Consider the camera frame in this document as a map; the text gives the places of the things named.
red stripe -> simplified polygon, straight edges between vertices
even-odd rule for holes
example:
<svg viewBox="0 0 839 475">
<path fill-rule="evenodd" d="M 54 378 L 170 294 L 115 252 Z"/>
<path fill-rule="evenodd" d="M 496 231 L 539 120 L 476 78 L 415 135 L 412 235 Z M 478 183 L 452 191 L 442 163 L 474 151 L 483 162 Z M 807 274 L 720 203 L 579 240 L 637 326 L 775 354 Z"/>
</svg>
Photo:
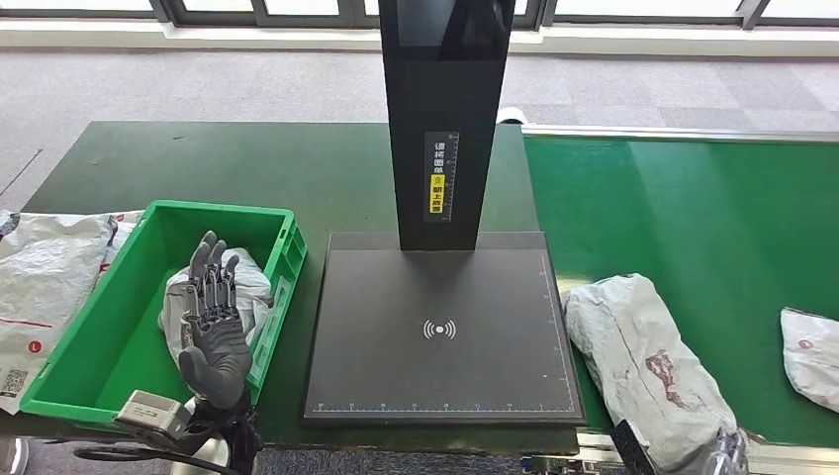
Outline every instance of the red stripe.
<svg viewBox="0 0 839 475">
<path fill-rule="evenodd" d="M 36 323 L 34 323 L 34 322 L 25 322 L 25 321 L 23 321 L 23 320 L 6 320 L 6 319 L 0 319 L 0 322 L 3 322 L 3 323 L 5 323 L 5 324 L 21 324 L 21 325 L 31 325 L 31 326 L 33 326 L 33 327 L 41 327 L 42 329 L 51 329 L 51 328 L 52 328 L 52 325 L 47 325 L 47 324 L 36 324 Z"/>
</svg>

qr code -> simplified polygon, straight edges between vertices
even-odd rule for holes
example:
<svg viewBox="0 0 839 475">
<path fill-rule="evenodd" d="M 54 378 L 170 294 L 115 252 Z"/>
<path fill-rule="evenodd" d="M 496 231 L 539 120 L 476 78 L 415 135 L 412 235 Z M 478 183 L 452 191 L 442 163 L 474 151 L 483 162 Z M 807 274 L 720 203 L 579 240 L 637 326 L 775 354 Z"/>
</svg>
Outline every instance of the qr code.
<svg viewBox="0 0 839 475">
<path fill-rule="evenodd" d="M 6 375 L 6 381 L 3 382 L 2 393 L 20 393 L 24 389 L 26 377 L 29 376 L 29 371 L 21 371 L 19 369 L 9 370 Z"/>
</svg>

cable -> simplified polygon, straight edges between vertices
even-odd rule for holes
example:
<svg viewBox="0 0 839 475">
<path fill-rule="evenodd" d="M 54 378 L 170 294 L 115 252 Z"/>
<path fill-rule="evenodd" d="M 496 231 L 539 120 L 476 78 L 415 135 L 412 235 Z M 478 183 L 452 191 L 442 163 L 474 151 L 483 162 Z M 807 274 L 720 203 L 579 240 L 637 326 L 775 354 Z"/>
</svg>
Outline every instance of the cable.
<svg viewBox="0 0 839 475">
<path fill-rule="evenodd" d="M 194 467 L 203 468 L 204 470 L 218 472 L 222 475 L 242 475 L 235 470 L 229 469 L 228 467 L 223 467 L 200 458 L 173 452 L 164 452 L 163 450 L 153 450 L 150 448 L 119 446 L 109 447 L 96 445 L 90 447 L 78 447 L 73 450 L 73 455 L 85 460 L 98 460 L 103 462 L 138 462 L 141 460 L 159 458 L 161 460 L 185 463 Z"/>
</svg>

red stain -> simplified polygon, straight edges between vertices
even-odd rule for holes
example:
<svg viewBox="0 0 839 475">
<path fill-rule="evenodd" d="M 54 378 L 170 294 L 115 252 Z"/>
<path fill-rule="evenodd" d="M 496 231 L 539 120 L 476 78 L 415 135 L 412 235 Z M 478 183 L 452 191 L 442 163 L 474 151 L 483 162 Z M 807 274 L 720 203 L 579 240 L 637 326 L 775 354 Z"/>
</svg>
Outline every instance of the red stain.
<svg viewBox="0 0 839 475">
<path fill-rule="evenodd" d="M 695 405 L 689 405 L 682 400 L 682 396 L 676 391 L 676 383 L 673 378 L 673 362 L 670 356 L 663 349 L 659 349 L 654 355 L 644 362 L 650 370 L 664 384 L 664 394 L 667 400 L 680 409 L 693 411 L 698 409 Z"/>
</svg>

green bin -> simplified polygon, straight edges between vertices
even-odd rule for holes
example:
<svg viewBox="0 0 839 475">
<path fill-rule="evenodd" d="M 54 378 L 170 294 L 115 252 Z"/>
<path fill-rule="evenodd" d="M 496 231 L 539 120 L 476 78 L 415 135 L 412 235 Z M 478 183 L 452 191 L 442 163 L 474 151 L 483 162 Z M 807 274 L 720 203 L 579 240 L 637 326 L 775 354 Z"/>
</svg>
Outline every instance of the green bin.
<svg viewBox="0 0 839 475">
<path fill-rule="evenodd" d="M 135 389 L 186 402 L 192 394 L 169 356 L 157 315 L 166 280 L 189 262 L 207 230 L 245 248 L 271 282 L 273 307 L 251 344 L 253 402 L 306 257 L 288 210 L 155 201 L 69 324 L 24 395 L 21 410 L 82 428 L 117 430 L 111 419 Z"/>
</svg>

